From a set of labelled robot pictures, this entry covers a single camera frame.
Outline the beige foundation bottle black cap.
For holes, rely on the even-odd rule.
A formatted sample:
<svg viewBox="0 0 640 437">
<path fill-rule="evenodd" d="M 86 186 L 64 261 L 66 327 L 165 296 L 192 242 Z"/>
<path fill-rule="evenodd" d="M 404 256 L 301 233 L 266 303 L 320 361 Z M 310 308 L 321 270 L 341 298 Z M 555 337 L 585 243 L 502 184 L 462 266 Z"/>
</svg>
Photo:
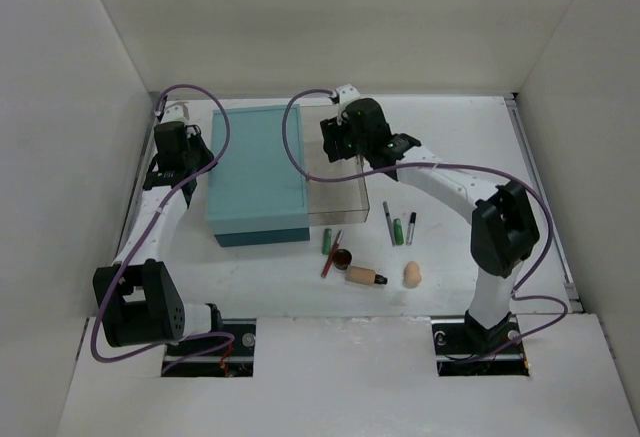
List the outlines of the beige foundation bottle black cap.
<svg viewBox="0 0 640 437">
<path fill-rule="evenodd" d="M 368 268 L 350 266 L 345 274 L 345 281 L 365 286 L 386 286 L 388 279 Z"/>
</svg>

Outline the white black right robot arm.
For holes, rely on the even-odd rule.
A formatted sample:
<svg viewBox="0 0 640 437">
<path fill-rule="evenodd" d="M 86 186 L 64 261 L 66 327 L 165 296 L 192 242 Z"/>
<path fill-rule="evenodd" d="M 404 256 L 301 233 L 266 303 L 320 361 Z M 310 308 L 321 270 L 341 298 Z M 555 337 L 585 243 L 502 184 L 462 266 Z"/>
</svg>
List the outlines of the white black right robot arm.
<svg viewBox="0 0 640 437">
<path fill-rule="evenodd" d="M 525 186 L 513 179 L 498 185 L 437 163 L 420 140 L 392 132 L 372 98 L 334 96 L 331 101 L 337 114 L 320 124 L 329 161 L 361 157 L 372 169 L 445 204 L 470 225 L 478 276 L 463 337 L 471 350 L 489 351 L 506 334 L 516 277 L 540 239 Z"/>
</svg>

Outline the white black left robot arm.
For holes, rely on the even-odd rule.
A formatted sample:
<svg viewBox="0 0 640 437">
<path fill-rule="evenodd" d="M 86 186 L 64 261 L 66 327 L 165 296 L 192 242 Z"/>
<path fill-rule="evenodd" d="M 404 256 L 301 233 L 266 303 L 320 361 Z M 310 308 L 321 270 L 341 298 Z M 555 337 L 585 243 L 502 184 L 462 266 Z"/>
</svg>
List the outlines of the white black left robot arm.
<svg viewBox="0 0 640 437">
<path fill-rule="evenodd" d="M 164 263 L 178 223 L 197 187 L 193 177 L 214 161 L 201 130 L 183 118 L 154 127 L 155 155 L 143 182 L 133 229 L 114 262 L 93 276 L 102 329 L 112 347 L 190 343 L 206 356 L 224 344 L 218 308 L 188 304 Z"/>
</svg>

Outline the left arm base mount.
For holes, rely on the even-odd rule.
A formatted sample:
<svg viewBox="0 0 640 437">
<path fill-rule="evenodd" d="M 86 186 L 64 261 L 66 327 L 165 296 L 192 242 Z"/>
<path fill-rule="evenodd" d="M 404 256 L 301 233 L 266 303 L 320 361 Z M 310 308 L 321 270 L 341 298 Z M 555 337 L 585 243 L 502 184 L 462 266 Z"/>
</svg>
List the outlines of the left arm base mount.
<svg viewBox="0 0 640 437">
<path fill-rule="evenodd" d="M 257 321 L 225 320 L 228 337 L 208 337 L 167 346 L 161 364 L 162 377 L 244 378 L 252 377 Z"/>
</svg>

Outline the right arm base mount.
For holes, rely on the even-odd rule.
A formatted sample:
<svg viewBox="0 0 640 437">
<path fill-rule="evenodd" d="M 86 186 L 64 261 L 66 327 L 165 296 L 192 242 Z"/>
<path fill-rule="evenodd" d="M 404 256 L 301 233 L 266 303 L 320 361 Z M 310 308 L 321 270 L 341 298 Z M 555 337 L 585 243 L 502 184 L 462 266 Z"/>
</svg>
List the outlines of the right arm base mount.
<svg viewBox="0 0 640 437">
<path fill-rule="evenodd" d="M 471 336 L 463 318 L 434 319 L 431 331 L 439 377 L 529 376 L 522 344 L 494 352 L 519 336 L 520 327 L 515 317 L 487 343 Z"/>
</svg>

